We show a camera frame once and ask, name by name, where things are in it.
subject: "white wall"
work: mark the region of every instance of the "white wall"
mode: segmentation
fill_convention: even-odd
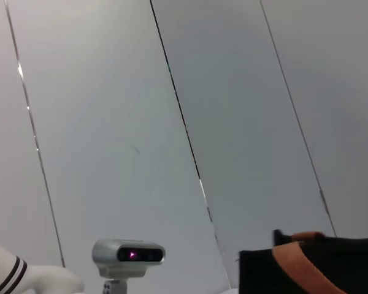
[[[99,238],[146,239],[164,265],[129,293],[228,288],[150,3],[10,0],[66,265],[101,291]]]
[[[332,235],[259,0],[152,0],[229,278],[276,228]]]
[[[0,0],[0,244],[28,263],[61,265],[48,195]]]
[[[368,0],[264,0],[338,235],[368,237]]]

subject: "black stripe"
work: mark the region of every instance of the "black stripe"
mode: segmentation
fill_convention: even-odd
[[[12,268],[12,271],[10,272],[10,274],[6,277],[6,279],[4,280],[4,282],[0,285],[0,291],[2,289],[4,289],[4,287],[9,283],[9,281],[11,281],[11,279],[13,278],[13,275],[17,272],[18,266],[20,263],[20,258],[17,257],[17,261],[15,262],[15,265]]]
[[[11,285],[11,287],[9,287],[9,289],[4,294],[10,294],[17,287],[17,285],[20,283],[20,281],[22,280],[23,276],[25,275],[26,269],[27,269],[27,263],[25,261],[23,261],[23,268],[20,271],[19,276],[17,277],[17,279],[15,280],[15,282],[13,282],[13,284]]]

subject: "camera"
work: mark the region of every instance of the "camera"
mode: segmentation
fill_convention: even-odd
[[[122,239],[100,239],[92,256],[101,277],[122,281],[143,277],[148,267],[166,258],[165,249],[158,244]]]

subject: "orange strap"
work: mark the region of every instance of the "orange strap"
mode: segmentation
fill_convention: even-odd
[[[324,236],[320,232],[304,232],[292,235],[292,241],[311,241],[316,238],[316,236]]]
[[[346,294],[313,265],[298,242],[276,246],[272,253],[281,269],[309,294]]]

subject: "gray surface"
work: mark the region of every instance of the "gray surface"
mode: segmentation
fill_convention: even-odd
[[[332,234],[259,1],[153,0],[229,278],[273,229]]]
[[[0,245],[28,263],[61,265],[3,0],[0,0]]]
[[[264,8],[335,230],[368,237],[368,0]]]
[[[167,259],[128,292],[228,288],[150,3],[10,0],[64,259],[99,293],[100,238]]]

